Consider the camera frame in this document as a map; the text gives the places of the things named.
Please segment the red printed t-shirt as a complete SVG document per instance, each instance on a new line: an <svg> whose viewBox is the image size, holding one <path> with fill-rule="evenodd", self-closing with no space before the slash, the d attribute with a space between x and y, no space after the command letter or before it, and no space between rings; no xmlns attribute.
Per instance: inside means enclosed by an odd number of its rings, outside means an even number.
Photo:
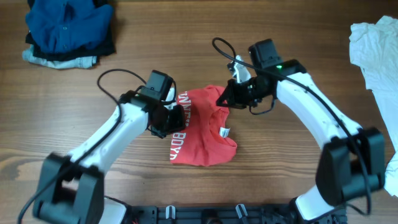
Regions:
<svg viewBox="0 0 398 224"><path fill-rule="evenodd" d="M223 92L221 86L208 85L178 95L186 127L172 135L172 164L208 167L229 162L236 155L237 144L228 137L226 127L229 109L216 105Z"/></svg>

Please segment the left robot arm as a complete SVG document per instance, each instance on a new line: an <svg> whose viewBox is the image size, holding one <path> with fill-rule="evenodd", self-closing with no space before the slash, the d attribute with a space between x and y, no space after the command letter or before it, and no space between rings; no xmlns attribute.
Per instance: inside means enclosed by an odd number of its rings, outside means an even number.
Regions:
<svg viewBox="0 0 398 224"><path fill-rule="evenodd" d="M104 178L112 164L142 133L164 138L184 128L175 89L129 91L109 119L65 156L50 154L42 164L33 216L47 223L126 223L130 206L106 197Z"/></svg>

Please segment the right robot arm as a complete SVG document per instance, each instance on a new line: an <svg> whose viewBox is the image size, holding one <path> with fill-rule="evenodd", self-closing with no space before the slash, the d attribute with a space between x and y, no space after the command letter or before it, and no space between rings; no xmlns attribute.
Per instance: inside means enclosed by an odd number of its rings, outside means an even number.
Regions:
<svg viewBox="0 0 398 224"><path fill-rule="evenodd" d="M346 223L351 201L369 198L384 185L384 138L345 116L296 60L258 68L236 58L218 106L245 109L267 96L290 108L321 150L315 185L286 204L236 206L238 223Z"/></svg>

